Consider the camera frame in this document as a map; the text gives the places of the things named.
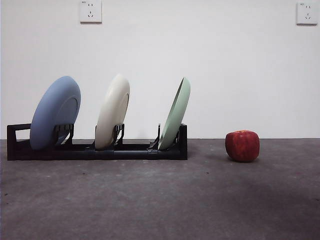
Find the concrete floor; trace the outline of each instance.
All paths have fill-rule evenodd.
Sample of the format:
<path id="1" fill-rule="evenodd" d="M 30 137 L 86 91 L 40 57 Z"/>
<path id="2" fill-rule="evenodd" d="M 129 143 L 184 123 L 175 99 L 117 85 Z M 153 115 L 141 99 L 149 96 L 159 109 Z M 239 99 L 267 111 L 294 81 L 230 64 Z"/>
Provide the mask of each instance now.
<path id="1" fill-rule="evenodd" d="M 320 139 L 262 139 L 253 163 L 223 139 L 188 160 L 7 161 L 2 240 L 319 240 Z"/>

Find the dish rack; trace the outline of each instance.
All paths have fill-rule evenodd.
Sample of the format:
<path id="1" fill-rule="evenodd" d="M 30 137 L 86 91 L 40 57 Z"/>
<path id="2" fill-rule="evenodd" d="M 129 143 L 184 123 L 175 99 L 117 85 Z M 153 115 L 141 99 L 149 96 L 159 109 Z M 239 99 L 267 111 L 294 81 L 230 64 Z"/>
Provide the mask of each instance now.
<path id="1" fill-rule="evenodd" d="M 113 142 L 105 149 L 95 149 L 91 144 L 73 143 L 74 125 L 56 125 L 53 130 L 54 141 L 50 147 L 33 150 L 30 140 L 17 140 L 16 131 L 28 130 L 31 124 L 7 126 L 7 159 L 13 160 L 187 160 L 187 125 L 181 124 L 172 145 L 166 150 L 158 150 L 160 124 L 157 138 L 150 144 L 123 143 L 125 125 L 113 129 Z M 61 133 L 69 132 L 69 138 L 55 145 Z"/>

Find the plate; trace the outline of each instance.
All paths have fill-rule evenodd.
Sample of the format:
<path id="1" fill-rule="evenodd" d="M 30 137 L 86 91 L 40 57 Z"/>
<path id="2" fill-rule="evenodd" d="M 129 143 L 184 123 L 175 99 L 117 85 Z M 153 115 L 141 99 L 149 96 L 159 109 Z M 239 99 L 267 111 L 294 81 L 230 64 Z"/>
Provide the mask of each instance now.
<path id="1" fill-rule="evenodd" d="M 158 150 L 165 150 L 173 144 L 182 119 L 184 118 L 189 96 L 190 82 L 187 78 L 184 77 L 173 100 L 168 118 L 165 121 L 165 125 L 158 145 Z"/>
<path id="2" fill-rule="evenodd" d="M 42 96 L 34 112 L 30 127 L 30 145 L 41 150 L 54 144 L 55 125 L 74 124 L 81 103 L 80 88 L 70 76 L 57 79 Z M 61 144 L 69 131 L 59 135 Z"/>
<path id="3" fill-rule="evenodd" d="M 96 149 L 107 148 L 114 140 L 115 125 L 123 124 L 130 97 L 130 85 L 121 74 L 115 76 L 105 94 L 95 129 Z"/>

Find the blue plate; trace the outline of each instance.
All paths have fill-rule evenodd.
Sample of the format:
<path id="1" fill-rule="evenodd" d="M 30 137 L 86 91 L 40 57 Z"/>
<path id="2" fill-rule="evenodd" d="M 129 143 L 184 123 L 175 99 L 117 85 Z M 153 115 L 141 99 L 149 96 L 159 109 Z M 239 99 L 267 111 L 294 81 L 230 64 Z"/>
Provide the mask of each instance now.
<path id="1" fill-rule="evenodd" d="M 30 128 L 31 148 L 41 150 L 53 145 L 55 125 L 74 124 L 80 102 L 80 88 L 75 80 L 69 76 L 56 80 L 45 92 L 34 112 Z M 56 144 L 61 144 L 68 133 L 61 133 Z"/>

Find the green plate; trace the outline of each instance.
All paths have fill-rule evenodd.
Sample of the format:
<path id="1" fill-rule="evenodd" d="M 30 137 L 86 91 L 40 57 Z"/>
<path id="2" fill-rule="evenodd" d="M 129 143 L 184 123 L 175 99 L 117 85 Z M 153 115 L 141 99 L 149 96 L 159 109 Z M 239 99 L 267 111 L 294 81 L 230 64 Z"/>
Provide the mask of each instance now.
<path id="1" fill-rule="evenodd" d="M 168 118 L 166 119 L 158 150 L 169 148 L 176 138 L 182 119 L 184 118 L 190 96 L 190 82 L 183 78 L 175 95 Z"/>

